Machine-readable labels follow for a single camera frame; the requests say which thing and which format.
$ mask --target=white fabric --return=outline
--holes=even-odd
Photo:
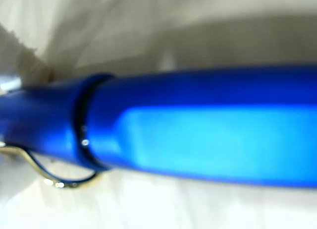
[[[0,22],[56,78],[316,61],[316,12],[316,0],[0,0]],[[9,165],[0,163],[3,229],[317,227],[314,190],[112,171],[90,188],[60,191]]]

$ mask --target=blue pen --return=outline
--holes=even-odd
[[[97,172],[317,186],[317,67],[108,74],[0,97],[0,140]]]

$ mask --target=white surface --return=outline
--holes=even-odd
[[[57,78],[67,78],[101,70],[138,74],[316,61],[316,9],[316,0],[0,0],[0,22],[37,48]],[[26,168],[12,171],[5,162],[0,168],[4,229],[317,227],[315,190],[115,170],[90,188],[68,191],[32,181]],[[78,173],[57,163],[51,168]]]

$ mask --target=pen barrel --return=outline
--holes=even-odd
[[[0,97],[0,140],[98,171],[317,186],[317,68],[95,75]]]

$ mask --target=metal clip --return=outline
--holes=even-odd
[[[55,176],[54,174],[48,172],[35,158],[25,149],[15,147],[15,146],[6,146],[0,145],[0,153],[7,155],[20,155],[23,157],[26,162],[41,176],[43,176],[45,184],[53,186],[56,188],[78,188],[86,186],[100,176],[99,172],[94,172],[92,175],[87,178],[79,180],[67,180]]]

